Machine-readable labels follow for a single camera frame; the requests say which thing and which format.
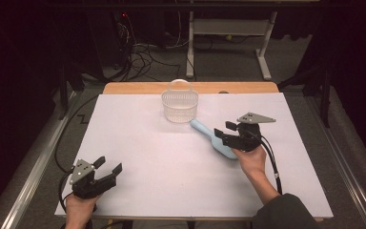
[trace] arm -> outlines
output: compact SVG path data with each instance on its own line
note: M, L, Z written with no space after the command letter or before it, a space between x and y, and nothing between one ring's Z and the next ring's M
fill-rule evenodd
M267 204L270 200L279 196L277 190L266 177L266 152L261 146L247 153L236 149L232 149L232 151L239 159L243 172L254 186L263 204Z
M265 174L266 152L261 146L253 151L232 149L237 155L243 172L254 186L264 206L254 216L254 229L317 229L315 219L302 201L291 194L280 195Z
M91 219L96 198L82 199L71 194L67 197L67 222L66 229L85 229L86 223Z

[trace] white paper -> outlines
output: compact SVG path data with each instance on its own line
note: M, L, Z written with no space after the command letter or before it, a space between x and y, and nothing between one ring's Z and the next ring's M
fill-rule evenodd
M283 193L298 196L312 216L331 218L328 201L283 94L200 94L196 118L225 133L225 121L252 112L276 119L260 124L273 147ZM106 192L94 213L98 217L250 218L262 207L252 184L232 161L189 123L163 115L159 94L99 96L78 158L106 163L96 178L123 164L117 186ZM275 187L270 160L266 173ZM67 185L64 195L71 191ZM60 206L56 215L64 216Z

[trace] human hand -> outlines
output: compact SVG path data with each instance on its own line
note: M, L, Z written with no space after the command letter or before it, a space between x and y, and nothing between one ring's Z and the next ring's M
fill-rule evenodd
M237 156L243 172L249 178L256 174L265 174L266 152L261 145L250 152L243 152L237 149L231 149Z
M82 199L74 194L67 197L67 222L66 229L84 229L91 219L94 204L101 196Z
M231 150L239 159L240 167L242 167L246 177L248 177L249 181L254 186L254 189L263 204L266 204L273 198L279 196L277 190L266 177L266 152L261 145L250 152L243 152L236 149Z

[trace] cable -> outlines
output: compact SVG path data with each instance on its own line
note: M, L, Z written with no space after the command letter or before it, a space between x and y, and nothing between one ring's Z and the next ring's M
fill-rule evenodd
M275 183L277 185L277 192L282 195L282 187L281 187L281 179L280 179L280 175L279 172L277 170L277 165L275 164L275 155L273 153L273 149L272 146L270 145L269 141L267 140L266 137L264 137L263 135L261 136L261 138L258 138L254 133L248 131L248 130L242 130L250 135L252 135L255 139L257 139L257 141L263 146L263 148L266 150L267 155L269 156L269 159L272 163L272 167L273 167L273 172L274 172L274 178L275 178Z
M71 175L73 173L73 168L71 168L69 171L67 171L67 173L65 173L61 180L59 181L59 185L58 185L58 198L59 198L59 202L61 203L62 209L64 209L64 212L67 212L67 207L65 206L65 198L62 198L62 187L64 186L64 182L67 179L67 177L69 175Z
M58 161L58 145L60 144L61 140L62 140L62 137L65 133L65 131L67 130L68 126L70 125L72 119L76 116L76 114L84 107L86 106L89 102L91 102L92 100L94 100L95 98L97 98L99 96L98 95L95 95L94 97L88 99L88 101L84 102L74 113L73 115L70 117L70 119L68 120L67 124L65 125L64 129L62 130L61 132L61 135L58 137L58 141L55 145L55 149L54 149L54 160L55 160L55 164L58 166L58 168L64 172L64 173L67 173L68 171L66 169L64 169L64 167L61 166L61 164L59 163Z

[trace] sleeve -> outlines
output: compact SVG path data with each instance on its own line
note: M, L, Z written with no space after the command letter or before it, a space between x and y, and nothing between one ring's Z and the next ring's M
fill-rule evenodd
M257 211L253 219L253 228L318 229L319 226L298 197L285 194L272 199Z

